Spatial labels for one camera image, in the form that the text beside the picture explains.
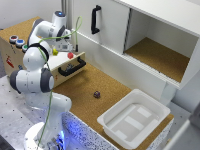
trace cable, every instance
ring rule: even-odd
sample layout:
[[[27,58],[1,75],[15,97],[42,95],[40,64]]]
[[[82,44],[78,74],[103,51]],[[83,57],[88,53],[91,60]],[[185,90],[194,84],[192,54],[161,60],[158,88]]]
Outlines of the cable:
[[[80,25],[79,25],[78,28],[77,28],[77,24],[78,24],[78,21],[79,21],[80,18],[81,18],[81,23],[80,23]],[[78,40],[77,40],[77,31],[79,30],[79,28],[81,27],[81,25],[82,25],[82,17],[79,16],[79,17],[77,18],[76,30],[75,30],[75,31],[73,31],[72,33],[70,33],[70,34],[68,34],[68,35],[66,35],[66,36],[62,36],[62,37],[49,37],[49,38],[44,38],[44,39],[40,40],[39,43],[41,43],[41,42],[44,41],[44,40],[48,40],[48,39],[65,38],[65,37],[68,37],[68,36],[70,36],[70,35],[76,33],[76,44],[77,44],[77,43],[78,43]],[[45,60],[45,62],[46,62],[46,64],[47,64],[47,67],[48,67],[48,69],[49,69],[49,71],[50,71],[50,67],[49,67],[49,64],[48,64],[48,62],[47,62],[47,59],[46,59],[44,53],[42,52],[42,50],[41,50],[39,47],[38,47],[38,49],[39,49],[40,53],[42,54],[42,57],[44,58],[44,60]],[[42,140],[42,137],[43,137],[43,134],[44,134],[44,130],[45,130],[46,125],[47,125],[47,121],[48,121],[48,119],[49,119],[49,114],[50,114],[50,110],[51,110],[51,100],[52,100],[52,90],[50,91],[48,114],[47,114],[47,118],[46,118],[46,121],[45,121],[45,124],[44,124],[44,128],[43,128],[43,130],[42,130],[41,137],[40,137],[39,142],[38,142],[38,145],[37,145],[37,150],[38,150],[38,147],[39,147],[40,142],[41,142],[41,140]]]

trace handle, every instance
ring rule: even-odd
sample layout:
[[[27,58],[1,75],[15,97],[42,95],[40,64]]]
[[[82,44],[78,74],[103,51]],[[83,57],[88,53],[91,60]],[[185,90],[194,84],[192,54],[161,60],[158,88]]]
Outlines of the handle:
[[[96,28],[96,12],[98,10],[101,10],[101,7],[98,5],[96,5],[96,8],[92,10],[92,25],[91,25],[92,34],[100,32],[100,30]]]
[[[77,58],[77,61],[80,63],[78,66],[75,66],[74,68],[69,69],[68,71],[63,71],[61,67],[58,68],[58,72],[62,76],[69,76],[70,74],[76,72],[77,70],[81,69],[86,65],[86,62],[80,58],[80,56]]]

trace cabinet shelf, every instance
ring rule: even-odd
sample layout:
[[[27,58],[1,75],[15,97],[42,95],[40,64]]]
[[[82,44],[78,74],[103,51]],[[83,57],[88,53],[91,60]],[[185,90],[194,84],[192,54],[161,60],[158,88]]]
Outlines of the cabinet shelf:
[[[144,38],[125,53],[177,82],[181,82],[190,60],[190,58],[149,38]]]

